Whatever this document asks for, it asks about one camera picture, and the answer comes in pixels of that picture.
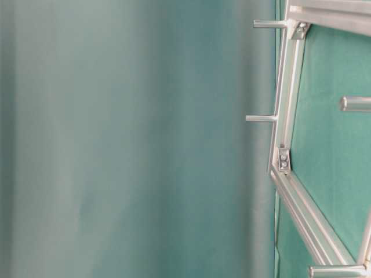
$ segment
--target metal rod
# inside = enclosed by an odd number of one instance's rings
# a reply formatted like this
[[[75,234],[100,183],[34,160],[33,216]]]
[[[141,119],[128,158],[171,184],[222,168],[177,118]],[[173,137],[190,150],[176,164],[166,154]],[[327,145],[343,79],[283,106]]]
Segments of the metal rod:
[[[247,122],[275,122],[277,121],[277,117],[274,115],[262,115],[262,116],[247,115],[246,121]]]
[[[286,28],[285,20],[254,20],[254,28]]]
[[[351,278],[366,277],[367,270],[364,265],[335,265],[311,266],[310,278]]]
[[[358,254],[358,264],[364,264],[365,261],[370,261],[371,253],[371,210],[367,220],[365,231],[363,232],[363,238],[361,247]]]
[[[347,112],[371,112],[371,97],[344,96],[339,102],[340,110]]]

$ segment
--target cylindrical metal pin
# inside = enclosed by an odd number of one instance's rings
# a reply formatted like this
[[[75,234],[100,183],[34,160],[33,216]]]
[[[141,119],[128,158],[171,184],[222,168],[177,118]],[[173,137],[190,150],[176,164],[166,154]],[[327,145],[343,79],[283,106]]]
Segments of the cylindrical metal pin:
[[[247,115],[246,121],[247,122],[275,122],[277,121],[277,117],[274,115],[268,115],[268,116]]]
[[[254,20],[254,28],[286,28],[285,20]]]
[[[310,278],[351,278],[366,277],[367,271],[364,265],[328,265],[311,266]]]
[[[339,106],[341,111],[346,112],[371,112],[371,97],[344,96]]]

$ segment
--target metal extrusion profile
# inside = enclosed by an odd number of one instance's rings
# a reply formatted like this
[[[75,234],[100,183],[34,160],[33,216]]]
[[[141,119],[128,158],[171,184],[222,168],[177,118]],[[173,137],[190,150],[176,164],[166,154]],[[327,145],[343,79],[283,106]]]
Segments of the metal extrusion profile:
[[[371,36],[369,1],[289,0],[288,2],[290,19]]]
[[[294,172],[276,166],[271,177],[311,256],[320,265],[353,265],[355,262]]]
[[[371,216],[363,236],[358,265],[330,223],[311,199],[294,172],[280,171],[278,150],[290,149],[297,95],[303,63],[305,34],[310,24],[371,36],[371,1],[286,0],[284,21],[255,21],[255,27],[283,28],[274,114],[246,116],[251,122],[272,122],[268,171],[283,203],[314,261],[311,277],[359,277],[370,275]],[[348,98],[345,111],[365,111],[370,106]]]

